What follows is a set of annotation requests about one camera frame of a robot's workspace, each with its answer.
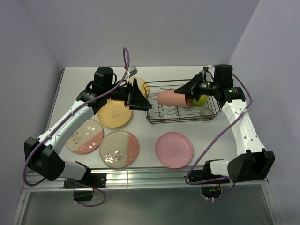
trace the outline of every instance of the pink cup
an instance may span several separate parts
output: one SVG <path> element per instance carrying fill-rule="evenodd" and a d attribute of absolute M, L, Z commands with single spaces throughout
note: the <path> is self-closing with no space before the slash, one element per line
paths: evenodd
<path fill-rule="evenodd" d="M 159 105 L 188 107 L 189 100 L 183 94 L 174 93 L 174 90 L 166 90 L 157 94 Z"/>

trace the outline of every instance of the white table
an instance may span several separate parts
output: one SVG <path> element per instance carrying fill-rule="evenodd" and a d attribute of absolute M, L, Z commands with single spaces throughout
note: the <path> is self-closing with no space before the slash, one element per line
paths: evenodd
<path fill-rule="evenodd" d="M 112 67 L 120 79 L 124 74 L 123 67 Z M 202 70 L 202 67 L 137 67 L 140 77 L 146 81 L 190 79 Z M 84 90 L 87 83 L 94 78 L 97 67 L 74 67 L 66 68 L 58 90 L 54 104 L 50 127 L 70 108 L 78 94 Z M 133 111 L 131 121 L 118 129 L 106 128 L 105 135 L 114 130 L 129 131 L 136 136 L 140 144 L 140 152 L 136 160 L 127 168 L 162 167 L 155 155 L 155 143 L 164 133 L 178 131 L 186 135 L 193 144 L 194 155 L 188 165 L 192 165 L 200 156 L 212 139 L 225 127 L 229 125 L 226 116 L 221 112 L 213 120 L 176 122 L 164 124 L 150 124 L 145 112 Z M 225 159 L 231 160 L 237 156 L 236 143 L 231 130 L 226 132 L 209 150 L 198 165 L 203 165 L 206 160 Z M 100 159 L 98 148 L 88 154 L 78 155 L 68 150 L 66 146 L 62 149 L 60 157 L 64 160 L 79 161 L 90 168 L 108 168 Z"/>

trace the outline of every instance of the black wire rack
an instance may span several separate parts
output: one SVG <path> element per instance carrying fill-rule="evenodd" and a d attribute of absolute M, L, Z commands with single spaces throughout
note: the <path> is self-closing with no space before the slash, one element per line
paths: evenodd
<path fill-rule="evenodd" d="M 152 105 L 152 109 L 146 111 L 146 118 L 150 124 L 192 120 L 212 120 L 220 114 L 220 105 L 211 96 L 208 96 L 206 103 L 203 105 L 192 105 L 191 103 L 189 107 L 175 107 L 158 104 L 158 93 L 165 90 L 177 89 L 186 84 L 188 81 L 190 80 L 145 82 L 144 93 L 147 100 Z M 207 106 L 212 109 L 212 115 L 200 115 L 200 111 Z"/>

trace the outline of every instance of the yellow-green ball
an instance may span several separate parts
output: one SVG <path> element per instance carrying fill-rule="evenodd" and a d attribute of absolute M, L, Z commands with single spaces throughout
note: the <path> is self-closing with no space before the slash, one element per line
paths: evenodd
<path fill-rule="evenodd" d="M 194 105 L 204 105 L 207 101 L 207 95 L 201 95 L 199 101 L 193 100 Z"/>

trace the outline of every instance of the plate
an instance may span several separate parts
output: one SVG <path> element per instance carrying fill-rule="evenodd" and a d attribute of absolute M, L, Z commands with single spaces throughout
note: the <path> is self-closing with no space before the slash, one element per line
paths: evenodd
<path fill-rule="evenodd" d="M 107 100 L 106 105 L 98 111 L 98 119 L 108 128 L 118 128 L 129 121 L 131 113 L 124 102 Z"/>
<path fill-rule="evenodd" d="M 181 133 L 169 132 L 156 141 L 155 154 L 159 161 L 172 169 L 182 168 L 191 161 L 193 145 Z"/>
<path fill-rule="evenodd" d="M 144 96 L 146 96 L 146 94 L 149 93 L 149 85 L 148 85 L 148 84 L 145 84 L 146 81 L 143 80 L 143 79 L 141 79 L 141 78 L 139 78 L 139 77 L 134 77 L 134 76 L 133 76 L 133 77 L 130 77 L 129 81 L 130 81 L 131 83 L 133 83 L 133 79 L 136 79 L 137 85 L 139 86 L 139 89 L 140 89 L 141 93 L 142 93 Z"/>
<path fill-rule="evenodd" d="M 67 141 L 71 152 L 85 154 L 99 146 L 104 136 L 103 127 L 96 120 L 87 120 Z"/>
<path fill-rule="evenodd" d="M 102 140 L 99 154 L 105 165 L 122 168 L 136 159 L 139 148 L 139 142 L 132 133 L 118 130 L 111 132 Z"/>

